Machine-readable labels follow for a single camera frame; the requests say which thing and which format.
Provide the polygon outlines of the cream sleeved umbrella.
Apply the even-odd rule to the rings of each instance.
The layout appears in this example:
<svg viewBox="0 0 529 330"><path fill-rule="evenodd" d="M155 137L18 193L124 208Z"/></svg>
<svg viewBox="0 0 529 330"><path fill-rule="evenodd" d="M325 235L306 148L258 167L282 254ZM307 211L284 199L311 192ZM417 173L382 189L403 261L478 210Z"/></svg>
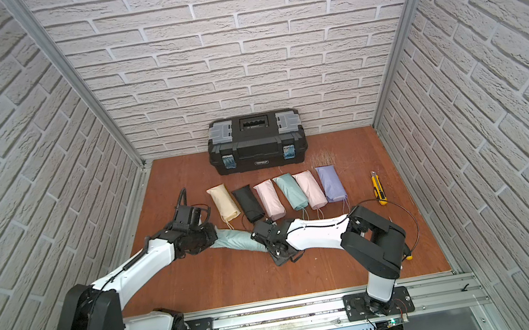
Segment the cream sleeved umbrella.
<svg viewBox="0 0 529 330"><path fill-rule="evenodd" d="M232 221L241 215L241 211L226 186L224 184L216 185L209 188L207 193L215 203L222 221L229 229L233 230Z"/></svg>

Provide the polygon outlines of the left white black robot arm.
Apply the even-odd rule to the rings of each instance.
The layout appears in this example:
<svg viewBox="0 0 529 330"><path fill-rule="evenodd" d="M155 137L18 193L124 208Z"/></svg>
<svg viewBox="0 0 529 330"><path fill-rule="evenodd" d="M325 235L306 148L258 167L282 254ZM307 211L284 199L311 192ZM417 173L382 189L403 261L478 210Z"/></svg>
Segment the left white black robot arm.
<svg viewBox="0 0 529 330"><path fill-rule="evenodd" d="M157 309L125 317L131 298L166 266L210 248L217 240L211 223L186 231L162 230L147 237L133 257L95 282L78 284L65 296L56 330L189 330L184 314Z"/></svg>

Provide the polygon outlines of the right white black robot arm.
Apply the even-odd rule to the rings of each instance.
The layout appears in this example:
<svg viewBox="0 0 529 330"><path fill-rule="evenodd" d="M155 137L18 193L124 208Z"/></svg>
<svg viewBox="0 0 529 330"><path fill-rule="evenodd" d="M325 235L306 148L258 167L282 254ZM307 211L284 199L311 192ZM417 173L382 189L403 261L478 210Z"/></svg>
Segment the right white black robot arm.
<svg viewBox="0 0 529 330"><path fill-rule="evenodd" d="M394 294L403 263L412 255L406 237L396 223L361 205L325 220L290 219L280 225L261 221L251 234L278 266L296 262L309 249L347 252L368 271L365 293L345 303L352 321L409 312L408 302Z"/></svg>

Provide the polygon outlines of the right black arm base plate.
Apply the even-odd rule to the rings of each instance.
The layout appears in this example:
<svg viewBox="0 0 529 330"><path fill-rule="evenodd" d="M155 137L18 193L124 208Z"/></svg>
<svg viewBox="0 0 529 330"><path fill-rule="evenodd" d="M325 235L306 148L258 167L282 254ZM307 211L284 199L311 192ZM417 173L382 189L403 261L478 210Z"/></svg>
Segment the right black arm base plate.
<svg viewBox="0 0 529 330"><path fill-rule="evenodd" d="M342 301L348 321L365 321L365 319L371 320L372 318L389 315L396 316L413 313L416 310L407 288L396 286L392 292L389 301L385 302L371 298L366 293L353 293L344 296Z"/></svg>

